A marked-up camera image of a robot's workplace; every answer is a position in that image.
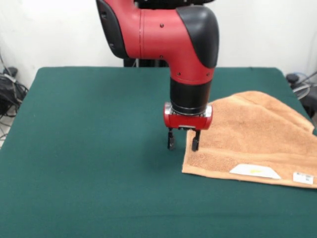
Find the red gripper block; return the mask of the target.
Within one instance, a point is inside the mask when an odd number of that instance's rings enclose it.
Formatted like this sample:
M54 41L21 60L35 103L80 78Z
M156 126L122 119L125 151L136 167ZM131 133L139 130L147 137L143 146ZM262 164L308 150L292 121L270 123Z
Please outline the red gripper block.
M206 110L200 115L181 115L178 114L170 102L165 103L163 110L163 120L168 127L168 150L174 149L175 138L173 128L195 130L195 136L192 140L192 151L198 151L200 143L201 130L207 130L210 127L213 117L212 105L207 105Z

